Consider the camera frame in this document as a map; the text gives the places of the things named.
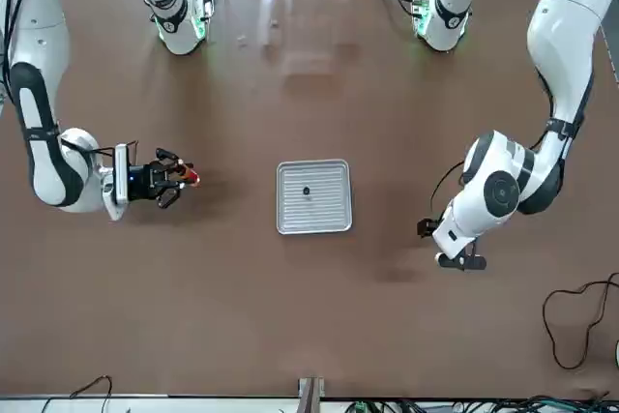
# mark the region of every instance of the metal tray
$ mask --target metal tray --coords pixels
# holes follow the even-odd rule
[[[344,160],[280,163],[277,198],[280,234],[341,232],[352,226],[350,174]]]

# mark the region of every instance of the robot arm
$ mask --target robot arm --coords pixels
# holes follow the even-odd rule
[[[69,212],[105,206],[118,220],[131,200],[154,198],[165,208],[166,192],[197,184],[191,166],[168,152],[159,151],[158,159],[172,163],[130,166],[127,145],[120,144],[114,165],[105,167],[92,135],[79,129],[61,132],[56,93],[70,51],[60,0],[2,0],[1,9],[6,13],[3,76],[26,145],[30,184],[40,200]]]
[[[561,191],[566,158],[584,120],[593,85],[595,35],[610,2],[541,0],[538,4],[527,44],[552,107],[544,138],[537,151],[499,132],[477,139],[465,159],[464,188],[432,233],[442,250],[437,255],[441,266],[483,268],[483,258],[469,253],[467,245],[503,224],[516,210],[525,215],[542,212]],[[428,14],[428,24],[438,31],[433,15]],[[443,33],[426,37],[430,46],[456,44],[458,33]],[[449,40],[434,43],[437,38]]]

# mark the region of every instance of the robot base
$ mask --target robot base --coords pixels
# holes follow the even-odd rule
[[[208,38],[208,28],[215,0],[187,0],[187,14],[175,26],[172,22],[156,21],[159,37],[174,55],[188,55]]]
[[[454,48],[466,31],[470,13],[460,20],[445,20],[436,11],[436,0],[413,0],[413,30],[430,48],[447,52]]]

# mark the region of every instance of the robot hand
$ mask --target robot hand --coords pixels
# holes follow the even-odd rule
[[[449,203],[434,224],[420,222],[420,235],[431,233],[442,252],[436,255],[445,268],[481,270],[486,260],[475,253],[479,236],[507,221],[516,211],[524,176],[518,165],[528,149],[499,132],[475,141],[464,161],[464,189]],[[467,246],[473,243],[473,250]]]
[[[182,189],[199,185],[193,163],[164,149],[157,149],[156,157],[143,165],[131,165],[128,145],[114,148],[114,166],[107,169],[102,182],[103,204],[114,221],[122,218],[132,201],[156,200],[165,209],[179,199]]]

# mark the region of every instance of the brown tabletop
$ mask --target brown tabletop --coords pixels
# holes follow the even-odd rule
[[[617,296],[582,370],[555,366],[541,305],[619,270],[617,88],[604,42],[596,83],[545,213],[481,241],[483,273],[442,270],[416,237],[446,168],[496,129],[523,144],[547,100],[526,50],[536,0],[475,0],[455,53],[413,38],[392,0],[226,0],[212,41],[169,54],[141,0],[63,0],[72,63],[57,114],[101,145],[139,139],[195,162],[203,185],[119,223],[31,193],[15,113],[0,121],[0,392],[69,392],[99,374],[116,393],[619,397]],[[354,224],[280,236],[278,163],[342,158]],[[457,192],[456,176],[436,199]],[[550,322],[579,357],[600,295],[559,297]]]

